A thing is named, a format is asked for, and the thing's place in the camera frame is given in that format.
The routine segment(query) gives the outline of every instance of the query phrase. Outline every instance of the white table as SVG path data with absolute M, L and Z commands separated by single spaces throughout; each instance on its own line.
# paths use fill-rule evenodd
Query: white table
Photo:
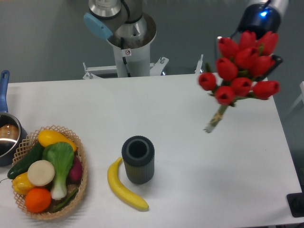
M 203 131 L 218 108 L 197 75 L 9 85 L 9 112 L 28 131 L 47 125 L 72 129 L 88 160 L 88 187 L 68 217 L 42 222 L 25 216 L 10 181 L 0 184 L 1 227 L 238 228 L 304 222 L 293 218 L 286 195 L 301 188 L 271 98 L 239 101 L 213 133 Z M 126 187 L 149 204 L 138 212 L 107 183 L 123 143 L 143 135 L 155 147 L 155 175 Z M 9 167 L 0 168 L 0 179 Z

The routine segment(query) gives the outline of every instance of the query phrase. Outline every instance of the banana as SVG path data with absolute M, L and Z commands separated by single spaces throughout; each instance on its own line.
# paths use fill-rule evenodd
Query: banana
M 149 209 L 149 205 L 147 202 L 136 195 L 134 192 L 128 190 L 119 180 L 118 178 L 118 168 L 122 163 L 123 158 L 118 158 L 108 169 L 108 183 L 112 190 L 112 192 L 120 198 L 126 204 L 134 207 L 140 211 L 147 211 Z

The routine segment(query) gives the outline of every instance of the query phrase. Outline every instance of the woven basket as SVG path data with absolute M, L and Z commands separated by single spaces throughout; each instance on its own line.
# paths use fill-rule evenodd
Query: woven basket
M 59 218 L 67 213 L 69 213 L 71 210 L 73 210 L 77 204 L 80 202 L 80 200 L 82 199 L 85 189 L 86 189 L 86 181 L 87 181 L 87 166 L 86 166 L 86 156 L 85 156 L 85 151 L 83 148 L 83 145 L 79 139 L 79 137 L 72 132 L 71 130 L 65 128 L 65 127 L 61 127 L 61 126 L 51 126 L 51 127 L 42 127 L 40 130 L 36 130 L 34 133 L 31 133 L 30 135 L 28 135 L 26 137 L 26 139 L 24 139 L 19 147 L 16 150 L 16 153 L 14 155 L 14 159 L 13 159 L 13 166 L 24 157 L 25 154 L 27 154 L 29 152 L 29 150 L 33 147 L 33 145 L 35 145 L 35 143 L 38 141 L 37 140 L 37 136 L 39 134 L 40 131 L 42 130 L 54 130 L 57 132 L 62 133 L 65 137 L 69 138 L 70 140 L 72 140 L 78 147 L 76 155 L 79 158 L 79 160 L 82 163 L 82 169 L 83 169 L 83 174 L 82 174 L 82 179 L 80 181 L 79 184 L 74 184 L 74 183 L 70 183 L 67 179 L 66 185 L 67 185 L 67 194 L 71 193 L 75 188 L 78 188 L 78 193 L 76 194 L 75 198 L 70 201 L 70 203 L 65 206 L 63 209 L 61 209 L 60 211 L 56 212 L 56 213 L 50 213 L 48 211 L 51 211 L 52 208 L 54 208 L 57 204 L 61 203 L 61 201 L 55 201 L 52 200 L 51 205 L 49 206 L 49 208 L 46 211 L 43 211 L 42 213 L 31 213 L 27 210 L 26 206 L 25 206 L 25 196 L 24 195 L 19 195 L 18 193 L 16 193 L 14 191 L 14 199 L 16 200 L 16 203 L 18 205 L 18 208 L 20 208 L 23 212 L 26 213 L 26 215 L 38 219 L 38 220 L 50 220 L 50 219 L 56 219 Z

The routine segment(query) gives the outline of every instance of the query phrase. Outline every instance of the yellow squash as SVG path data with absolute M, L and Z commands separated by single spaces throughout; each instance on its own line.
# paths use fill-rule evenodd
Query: yellow squash
M 51 144 L 55 144 L 58 142 L 66 142 L 72 146 L 74 152 L 77 150 L 77 146 L 72 140 L 66 138 L 63 134 L 57 131 L 52 131 L 52 130 L 41 131 L 38 134 L 38 141 L 43 147 L 47 147 Z
M 27 195 L 30 190 L 32 190 L 35 185 L 31 184 L 28 179 L 28 172 L 20 174 L 13 181 L 14 191 L 19 195 Z

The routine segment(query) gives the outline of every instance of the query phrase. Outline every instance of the metal pot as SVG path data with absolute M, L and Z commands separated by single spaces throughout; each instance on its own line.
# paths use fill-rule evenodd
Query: metal pot
M 19 144 L 26 138 L 27 132 L 19 120 L 8 113 L 6 93 L 10 73 L 5 70 L 0 78 L 0 166 L 13 163 L 13 157 Z

